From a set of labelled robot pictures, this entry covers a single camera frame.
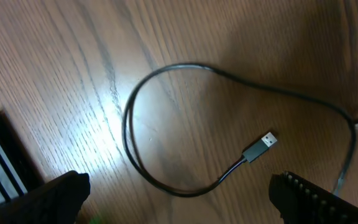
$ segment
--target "brown wood surface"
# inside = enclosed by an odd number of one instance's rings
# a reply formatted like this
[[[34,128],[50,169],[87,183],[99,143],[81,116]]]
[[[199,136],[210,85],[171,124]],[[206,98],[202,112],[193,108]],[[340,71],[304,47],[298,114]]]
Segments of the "brown wood surface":
[[[278,143],[201,197],[143,180],[122,149],[122,109],[140,78],[176,62],[324,98],[357,118],[358,1],[0,0],[0,110],[45,180],[90,174],[80,223],[282,223],[272,174],[331,190],[349,144],[337,114],[192,70],[153,79],[136,101],[135,137],[154,176],[202,187],[257,136],[272,129]],[[358,143],[341,197],[358,206]]]

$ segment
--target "usb plug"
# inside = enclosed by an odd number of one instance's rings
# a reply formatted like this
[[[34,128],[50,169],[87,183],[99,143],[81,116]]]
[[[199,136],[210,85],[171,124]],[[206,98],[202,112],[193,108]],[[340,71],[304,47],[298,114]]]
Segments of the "usb plug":
[[[267,133],[253,145],[248,147],[243,153],[244,159],[248,162],[254,161],[264,152],[266,152],[270,147],[272,147],[277,142],[277,139],[274,137],[272,133]]]

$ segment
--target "silver connector tip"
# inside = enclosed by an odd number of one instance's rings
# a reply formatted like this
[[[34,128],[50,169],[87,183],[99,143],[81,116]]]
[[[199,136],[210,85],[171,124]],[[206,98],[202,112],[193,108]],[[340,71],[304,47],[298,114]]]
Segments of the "silver connector tip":
[[[261,140],[266,144],[267,147],[273,146],[273,144],[277,142],[277,139],[272,133],[267,133],[261,138]]]

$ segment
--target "black cable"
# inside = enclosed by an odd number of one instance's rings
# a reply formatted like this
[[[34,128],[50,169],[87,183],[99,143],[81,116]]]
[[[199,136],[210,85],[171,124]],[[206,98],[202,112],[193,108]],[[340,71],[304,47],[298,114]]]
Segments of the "black cable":
[[[268,85],[263,85],[263,84],[259,84],[259,83],[254,83],[252,81],[237,77],[235,75],[232,75],[230,73],[227,73],[223,70],[220,70],[218,68],[213,68],[207,65],[202,65],[202,64],[198,64],[198,63],[179,63],[179,64],[173,64],[173,65],[168,65],[165,67],[162,67],[160,69],[157,69],[156,71],[153,71],[152,73],[148,74],[146,77],[144,77],[133,89],[132,93],[129,95],[129,99],[128,102],[124,108],[124,114],[122,117],[122,142],[124,145],[124,150],[129,158],[129,161],[131,162],[131,164],[135,167],[136,171],[144,178],[146,179],[148,182],[150,182],[154,187],[170,194],[170,195],[174,195],[174,196],[178,196],[178,197],[196,197],[199,195],[203,195],[206,194],[208,192],[210,192],[211,190],[213,190],[215,187],[217,187],[226,177],[227,175],[229,175],[235,168],[237,168],[239,165],[241,165],[244,162],[243,157],[241,157],[237,162],[235,162],[232,166],[230,166],[230,168],[225,171],[225,173],[220,176],[218,178],[217,181],[213,182],[210,186],[205,187],[203,189],[199,189],[199,190],[193,190],[193,191],[184,191],[184,190],[180,190],[180,189],[175,189],[173,187],[167,186],[161,182],[159,182],[158,180],[156,180],[154,177],[152,177],[147,171],[146,169],[144,169],[144,166],[142,165],[140,159],[138,158],[138,163],[136,163],[135,159],[133,158],[129,147],[128,147],[128,139],[127,139],[127,119],[128,119],[128,114],[130,114],[129,119],[131,121],[131,111],[133,109],[133,105],[135,103],[135,99],[136,96],[139,92],[139,90],[142,88],[142,86],[148,82],[151,78],[153,78],[154,76],[160,75],[163,72],[168,72],[171,70],[178,70],[178,69],[202,69],[202,70],[208,70],[210,72],[213,72],[217,75],[220,75],[224,78],[228,78],[234,82],[238,82],[241,83],[245,86],[249,86],[252,88],[257,88],[257,89],[261,89],[261,90],[266,90],[266,91],[271,91],[274,93],[279,93],[279,94],[283,94],[283,95],[288,95],[288,96],[293,96],[295,98],[299,98],[301,100],[306,100],[312,103],[316,103],[322,106],[325,106],[333,111],[335,111],[336,113],[338,113],[339,115],[341,115],[348,127],[349,127],[349,131],[351,133],[351,140],[350,140],[350,146],[349,146],[349,150],[347,152],[346,158],[345,158],[345,162],[344,165],[342,167],[341,173],[339,174],[339,178],[338,178],[338,182],[334,187],[334,193],[337,194],[338,190],[342,187],[343,184],[343,180],[345,178],[346,172],[350,166],[351,160],[352,160],[352,156],[354,153],[354,150],[356,148],[356,129],[355,129],[355,124],[354,121],[352,119],[352,117],[350,115],[348,115],[348,113],[338,107],[335,106],[331,103],[325,102],[323,100],[319,100],[310,96],[306,96],[303,95],[301,93],[297,93],[294,91],[290,91],[290,90],[283,90],[281,88],[277,88],[277,87],[273,87],[273,86],[268,86]],[[133,136],[131,129],[129,130],[129,134],[131,136]],[[135,152],[137,152],[137,148],[135,146],[135,142],[132,142],[132,146],[135,150]]]

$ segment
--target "wood grain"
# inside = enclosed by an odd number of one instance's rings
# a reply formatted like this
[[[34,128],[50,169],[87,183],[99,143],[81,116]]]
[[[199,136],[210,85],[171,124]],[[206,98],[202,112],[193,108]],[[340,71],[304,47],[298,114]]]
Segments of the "wood grain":
[[[0,110],[45,180],[90,174],[80,223],[282,223],[272,174],[333,187],[349,143],[338,115],[196,70],[153,79],[136,101],[154,176],[202,187],[267,130],[278,144],[201,197],[144,181],[122,149],[122,108],[140,78],[176,62],[324,98],[356,118],[358,1],[0,0]],[[341,197],[358,206],[358,144]]]

